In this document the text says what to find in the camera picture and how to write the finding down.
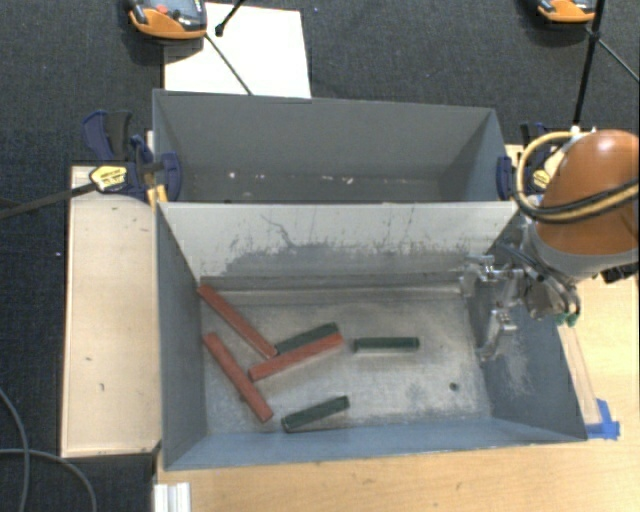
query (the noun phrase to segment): black cable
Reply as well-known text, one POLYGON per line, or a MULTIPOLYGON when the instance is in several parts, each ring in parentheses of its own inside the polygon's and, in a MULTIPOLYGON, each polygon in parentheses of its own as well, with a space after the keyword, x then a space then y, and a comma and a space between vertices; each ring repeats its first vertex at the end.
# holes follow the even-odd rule
POLYGON ((24 423, 18 414, 18 411, 9 400, 9 397, 5 395, 4 391, 0 387, 0 398, 4 402, 4 405, 7 406, 11 416, 13 416, 13 421, 18 427, 18 431, 20 432, 20 439, 22 440, 22 453, 24 455, 24 473, 22 479, 22 495, 20 496, 20 506, 18 507, 19 512, 24 512, 26 504, 27 504, 27 496, 29 495, 29 480, 31 478, 31 460, 29 455, 31 454, 29 450, 29 440, 27 439, 27 432, 24 428, 24 423))
POLYGON ((1 387, 0 387, 0 398, 2 398, 2 401, 7 406, 7 408, 9 409, 9 412, 13 416, 13 419, 14 419, 14 421, 16 423, 16 426, 18 427, 18 430, 20 431, 20 437, 22 438, 22 448, 4 448, 4 449, 0 449, 0 455, 23 455, 24 456, 24 460, 25 460, 25 462, 24 462, 24 483, 23 483, 23 487, 22 487, 22 496, 20 498, 20 507, 18 508, 18 510, 20 512, 24 512, 24 510, 25 510, 25 505, 26 505, 26 502, 27 502, 27 496, 29 494, 29 480, 31 478, 30 457, 31 456, 35 456, 35 457, 40 457, 42 459, 53 461, 53 462, 55 462, 57 464, 62 465, 63 467, 65 467, 69 471, 71 471, 71 473, 73 473, 82 482, 82 484, 84 485, 85 489, 87 490, 87 493, 89 494, 89 498, 91 499, 91 510, 92 510, 92 512, 97 512, 98 511, 98 502, 97 502, 97 499, 96 499, 96 493, 93 490, 93 486, 91 485, 91 482, 89 482, 89 479, 85 476, 85 474, 77 466, 73 465, 71 462, 69 462, 68 460, 63 459, 62 457, 58 457, 57 455, 53 455, 52 453, 41 452, 39 450, 33 450, 33 449, 29 448, 29 442, 27 440, 27 433, 26 433, 26 430, 24 428, 24 423, 22 422, 22 419, 20 418, 20 414, 18 414, 18 411, 13 406, 13 404, 11 403, 11 400, 9 400, 9 397, 7 397, 7 395, 4 393, 4 391, 2 390, 1 387))
POLYGON ((213 42, 213 39, 211 39, 209 37, 209 34, 205 34, 204 38, 209 41, 209 43, 211 43, 211 46, 213 46, 213 49, 218 52, 218 55, 220 55, 220 58, 224 61, 224 63, 227 65, 227 67, 229 68, 229 71, 231 71, 231 73, 233 73, 233 76, 236 77, 236 80, 240 83, 240 85, 242 86, 242 88, 246 91, 246 93, 249 96, 253 96, 253 93, 251 92, 251 89, 249 89, 249 87, 247 87, 247 84, 244 83, 244 80, 242 80, 242 78, 240 77, 240 75, 238 74, 238 72, 234 69, 234 67, 231 65, 231 62, 229 62, 227 60, 227 58, 224 56, 224 53, 222 53, 222 51, 220 50, 220 48, 218 48, 218 45, 216 45, 216 43, 213 42))
MULTIPOLYGON (((593 37, 593 32, 591 30, 589 30, 588 28, 585 27, 585 32, 587 34, 589 34, 590 37, 593 37)), ((631 66, 629 66, 624 60, 622 60, 622 57, 620 57, 615 51, 613 51, 613 49, 607 45, 607 43, 605 43, 602 39, 597 39, 597 42, 600 46, 602 46, 602 48, 604 48, 607 53, 609 53, 609 55, 611 55, 618 64, 620 64, 624 69, 627 70, 627 72, 631 75, 631 77, 638 83, 640 83, 640 77, 638 77, 638 75, 635 74, 635 72, 633 71, 633 69, 631 69, 631 66)))
MULTIPOLYGON (((0 455, 20 455, 24 450, 21 448, 5 448, 0 449, 0 455)), ((91 499, 91 510, 93 512, 98 512, 98 500, 96 499, 96 492, 93 490, 93 486, 86 475, 74 464, 69 462, 62 457, 58 457, 57 455, 53 455, 52 453, 41 452, 39 450, 29 450, 29 455, 40 457, 45 460, 50 460, 55 462, 56 464, 60 464, 62 467, 68 469, 71 473, 73 473, 78 479, 82 482, 87 493, 89 494, 89 498, 91 499)))
POLYGON ((2 210, 0 211, 0 220, 8 219, 9 217, 15 217, 16 215, 21 215, 33 210, 38 210, 43 206, 49 206, 59 201, 65 201, 67 199, 78 197, 95 190, 96 186, 93 183, 87 183, 86 185, 82 185, 80 187, 63 190, 62 192, 57 192, 46 197, 41 197, 40 199, 36 199, 35 201, 30 201, 28 203, 20 204, 12 208, 2 210))
POLYGON ((568 285, 567 283, 564 282, 562 278, 560 278, 557 272, 556 272, 556 276, 557 276, 556 277, 553 275, 554 272, 551 269, 546 268, 542 263, 536 261, 534 258, 529 256, 528 254, 525 254, 524 252, 522 252, 520 249, 517 249, 516 247, 513 247, 511 245, 505 244, 504 242, 498 242, 496 247, 498 249, 502 249, 508 252, 512 257, 519 259, 522 263, 531 267, 540 277, 542 277, 543 281, 548 283, 548 285, 551 286, 556 291, 556 293, 562 300, 565 313, 570 312, 571 308, 569 307, 570 304, 568 300, 568 298, 570 298, 574 305, 574 309, 575 309, 574 313, 576 315, 580 314, 580 309, 581 309, 580 297, 578 296, 577 293, 575 293, 575 290, 572 286, 568 285), (559 290, 558 286, 561 286, 564 289, 564 292, 562 290, 559 290))
POLYGON ((531 208, 529 208, 527 205, 524 204, 520 204, 518 203, 518 206, 520 207, 520 210, 522 211, 522 213, 524 213, 527 217, 529 217, 530 219, 535 220, 536 222, 539 222, 541 224, 573 224, 576 222, 582 222, 583 220, 588 220, 588 219, 592 219, 594 217, 598 217, 600 215, 604 215, 605 213, 609 213, 612 210, 615 210, 616 208, 619 208, 621 206, 623 206, 626 203, 629 203, 631 201, 634 201, 638 198, 638 195, 634 195, 631 197, 628 197, 626 199, 622 199, 619 202, 612 204, 610 206, 601 208, 597 211, 593 211, 593 212, 588 212, 588 213, 583 213, 581 215, 575 215, 571 218, 566 218, 566 219, 549 219, 547 217, 545 217, 545 214, 548 213, 546 210, 546 208, 540 208, 539 211, 533 210, 531 208))

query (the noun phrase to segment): orange device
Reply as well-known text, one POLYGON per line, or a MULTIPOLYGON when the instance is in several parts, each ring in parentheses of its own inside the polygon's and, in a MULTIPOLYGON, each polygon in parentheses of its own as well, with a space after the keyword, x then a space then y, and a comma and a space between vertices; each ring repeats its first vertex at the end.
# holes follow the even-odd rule
MULTIPOLYGON (((578 201, 638 178, 638 137, 621 130, 584 136, 569 148, 547 187, 543 207, 578 201)), ((536 226, 547 245, 569 254, 612 255, 638 246, 634 202, 576 223, 536 226)))
POLYGON ((536 0, 537 11, 552 23, 587 23, 595 16, 595 0, 536 0))
POLYGON ((125 0, 129 20, 143 34, 160 39, 198 39, 207 32, 202 0, 125 0))

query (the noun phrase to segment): green block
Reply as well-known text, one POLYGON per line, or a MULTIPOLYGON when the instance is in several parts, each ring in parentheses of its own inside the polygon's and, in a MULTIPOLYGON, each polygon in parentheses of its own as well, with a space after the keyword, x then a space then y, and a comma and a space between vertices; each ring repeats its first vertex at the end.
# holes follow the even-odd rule
POLYGON ((578 313, 572 313, 567 317, 567 325, 569 327, 575 327, 576 324, 578 323, 578 318, 580 318, 580 315, 578 313))
POLYGON ((310 331, 298 334, 293 338, 288 338, 284 341, 281 341, 280 343, 276 343, 274 346, 276 347, 278 354, 284 354, 285 352, 290 352, 291 350, 294 350, 298 347, 302 347, 303 345, 307 345, 319 339, 326 338, 327 336, 335 334, 337 332, 337 324, 324 324, 320 327, 316 327, 315 329, 311 329, 310 331))
POLYGON ((308 409, 285 416, 282 418, 282 427, 286 432, 293 433, 309 423, 345 411, 349 408, 349 405, 349 397, 347 396, 333 398, 332 400, 327 400, 308 409))
POLYGON ((565 320, 569 317, 568 313, 558 313, 555 316, 556 325, 561 327, 564 325, 565 320))
POLYGON ((354 352, 361 350, 415 352, 419 348, 418 338, 357 338, 353 341, 354 352))

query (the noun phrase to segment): blue tape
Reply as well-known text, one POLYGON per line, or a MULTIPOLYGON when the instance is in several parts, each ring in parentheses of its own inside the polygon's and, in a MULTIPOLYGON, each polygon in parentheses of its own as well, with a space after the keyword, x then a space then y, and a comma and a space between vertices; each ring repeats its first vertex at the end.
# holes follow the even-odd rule
POLYGON ((611 439, 617 441, 620 437, 620 422, 613 421, 609 413, 609 405, 606 400, 596 398, 598 409, 600 410, 601 423, 585 425, 587 435, 590 439, 611 439))

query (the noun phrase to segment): wooden table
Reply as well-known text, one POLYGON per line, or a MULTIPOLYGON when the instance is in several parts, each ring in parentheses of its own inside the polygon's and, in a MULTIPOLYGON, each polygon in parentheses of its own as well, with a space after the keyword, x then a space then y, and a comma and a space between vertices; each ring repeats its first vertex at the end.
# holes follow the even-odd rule
POLYGON ((384 459, 165 473, 191 483, 194 512, 640 510, 638 287, 579 286, 577 335, 596 395, 622 425, 618 441, 384 459))

